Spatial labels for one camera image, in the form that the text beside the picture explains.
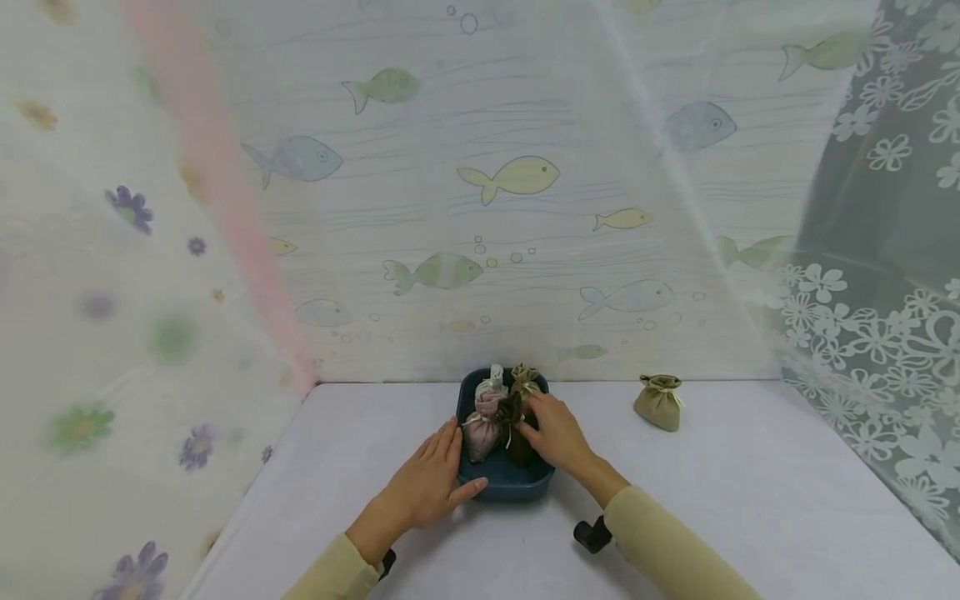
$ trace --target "black clip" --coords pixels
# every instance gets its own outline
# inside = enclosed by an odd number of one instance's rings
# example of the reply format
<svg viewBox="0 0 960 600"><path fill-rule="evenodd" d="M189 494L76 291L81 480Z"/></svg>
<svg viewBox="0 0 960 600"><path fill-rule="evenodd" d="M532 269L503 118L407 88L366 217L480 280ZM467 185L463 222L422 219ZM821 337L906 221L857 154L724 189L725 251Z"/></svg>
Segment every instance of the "black clip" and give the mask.
<svg viewBox="0 0 960 600"><path fill-rule="evenodd" d="M603 550L603 547L613 539L606 523L603 522L603 515L600 515L596 522L591 526L586 521L580 521L573 528L573 538L580 542L580 545L587 549L590 554L596 554Z"/></svg>
<svg viewBox="0 0 960 600"><path fill-rule="evenodd" d="M383 555L383 575L380 575L380 579L377 581L383 581L383 578L390 574L390 569L394 566L396 562L396 552L391 548L387 550L387 553Z"/></svg>

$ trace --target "hand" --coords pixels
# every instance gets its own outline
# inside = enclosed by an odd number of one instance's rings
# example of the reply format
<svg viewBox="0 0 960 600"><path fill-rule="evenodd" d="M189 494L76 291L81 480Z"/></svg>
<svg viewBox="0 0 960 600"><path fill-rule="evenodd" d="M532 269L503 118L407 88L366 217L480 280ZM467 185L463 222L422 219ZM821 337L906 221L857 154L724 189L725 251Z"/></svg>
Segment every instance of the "hand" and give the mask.
<svg viewBox="0 0 960 600"><path fill-rule="evenodd" d="M552 394L535 394L527 399L527 404L537 416L540 430L525 422L516 429L543 460L572 472L594 458L580 424L562 400Z"/></svg>
<svg viewBox="0 0 960 600"><path fill-rule="evenodd" d="M527 399L540 430L522 422L516 428L543 460L570 473L593 496L601 509L630 485L610 463L593 453L580 424L561 400L550 394Z"/></svg>
<svg viewBox="0 0 960 600"><path fill-rule="evenodd" d="M429 527L487 487L486 477L457 486L463 440L463 432L451 417L423 441L380 493L397 506L408 527Z"/></svg>
<svg viewBox="0 0 960 600"><path fill-rule="evenodd" d="M379 564L390 546L413 527L432 525L487 487L481 477L457 487L463 433L451 418L401 466L347 529L368 564Z"/></svg>

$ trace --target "left hand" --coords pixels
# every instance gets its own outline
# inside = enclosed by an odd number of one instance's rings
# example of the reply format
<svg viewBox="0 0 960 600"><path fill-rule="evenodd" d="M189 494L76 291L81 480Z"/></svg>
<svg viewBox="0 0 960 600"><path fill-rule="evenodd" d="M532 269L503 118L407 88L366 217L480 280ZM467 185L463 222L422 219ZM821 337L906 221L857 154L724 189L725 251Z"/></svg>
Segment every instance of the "left hand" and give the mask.
<svg viewBox="0 0 960 600"><path fill-rule="evenodd" d="M457 486L463 440L451 418L423 441L380 493L387 505L404 515L408 528L429 527L487 487L486 477Z"/></svg>
<svg viewBox="0 0 960 600"><path fill-rule="evenodd" d="M457 486L463 432L451 418L423 441L347 529L368 564L378 564L411 528L429 527L487 487L481 477Z"/></svg>

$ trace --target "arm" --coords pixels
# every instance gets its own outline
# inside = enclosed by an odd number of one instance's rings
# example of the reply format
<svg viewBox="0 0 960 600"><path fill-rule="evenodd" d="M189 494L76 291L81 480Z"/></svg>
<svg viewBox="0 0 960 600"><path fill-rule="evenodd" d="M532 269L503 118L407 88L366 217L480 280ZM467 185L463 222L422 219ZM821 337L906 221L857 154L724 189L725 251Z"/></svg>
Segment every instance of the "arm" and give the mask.
<svg viewBox="0 0 960 600"><path fill-rule="evenodd" d="M404 533L428 527L487 486L486 478L456 486L462 443L463 433L454 419L424 440L383 492L330 543L283 600L366 598L383 573L387 550Z"/></svg>
<svg viewBox="0 0 960 600"><path fill-rule="evenodd" d="M569 472L604 511L617 547L669 600L760 600L743 577L679 519L590 450L566 405L530 398L540 431L518 428L544 460Z"/></svg>

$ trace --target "beige sleeve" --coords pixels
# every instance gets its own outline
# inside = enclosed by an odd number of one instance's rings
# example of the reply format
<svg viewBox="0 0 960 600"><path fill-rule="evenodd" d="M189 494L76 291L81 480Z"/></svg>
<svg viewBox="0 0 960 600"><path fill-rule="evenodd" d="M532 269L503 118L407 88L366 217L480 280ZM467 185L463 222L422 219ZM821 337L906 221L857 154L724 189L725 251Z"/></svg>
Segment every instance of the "beige sleeve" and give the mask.
<svg viewBox="0 0 960 600"><path fill-rule="evenodd" d="M363 600L380 580L383 564L373 568L344 534L326 547L283 600Z"/></svg>
<svg viewBox="0 0 960 600"><path fill-rule="evenodd" d="M669 600L761 600L713 548L640 488L618 492L603 517L623 556Z"/></svg>

